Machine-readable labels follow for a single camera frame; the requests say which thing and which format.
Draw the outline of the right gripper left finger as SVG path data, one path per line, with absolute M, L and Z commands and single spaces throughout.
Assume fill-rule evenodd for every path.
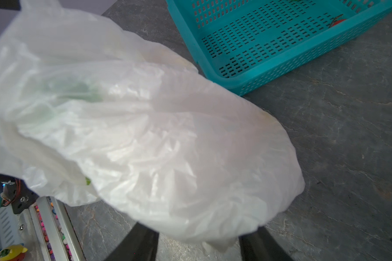
M 105 261 L 156 261 L 159 233 L 136 223 Z

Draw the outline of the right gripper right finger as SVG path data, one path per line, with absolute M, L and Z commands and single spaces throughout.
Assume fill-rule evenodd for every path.
M 238 239 L 242 261 L 294 261 L 265 227 Z

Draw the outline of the white plastic bag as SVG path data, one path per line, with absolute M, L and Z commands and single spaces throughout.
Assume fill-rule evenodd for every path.
M 304 191 L 269 113 L 108 18 L 20 4 L 0 36 L 0 174 L 220 250 Z

